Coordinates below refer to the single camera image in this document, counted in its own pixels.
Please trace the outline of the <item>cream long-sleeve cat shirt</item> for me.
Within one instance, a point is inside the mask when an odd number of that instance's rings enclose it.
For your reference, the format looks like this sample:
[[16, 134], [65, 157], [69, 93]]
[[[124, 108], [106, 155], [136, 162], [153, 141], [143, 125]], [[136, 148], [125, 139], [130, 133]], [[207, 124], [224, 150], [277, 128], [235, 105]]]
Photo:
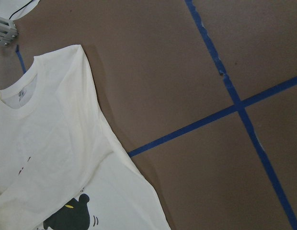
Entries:
[[168, 230], [113, 133], [81, 45], [34, 57], [0, 90], [0, 230]]

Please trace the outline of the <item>aluminium frame post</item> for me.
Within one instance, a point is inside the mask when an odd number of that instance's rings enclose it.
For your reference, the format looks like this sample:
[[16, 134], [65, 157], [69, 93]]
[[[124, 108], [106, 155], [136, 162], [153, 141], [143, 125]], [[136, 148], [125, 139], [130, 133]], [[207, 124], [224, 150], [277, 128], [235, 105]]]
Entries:
[[14, 21], [0, 17], [0, 46], [9, 45], [18, 35]]

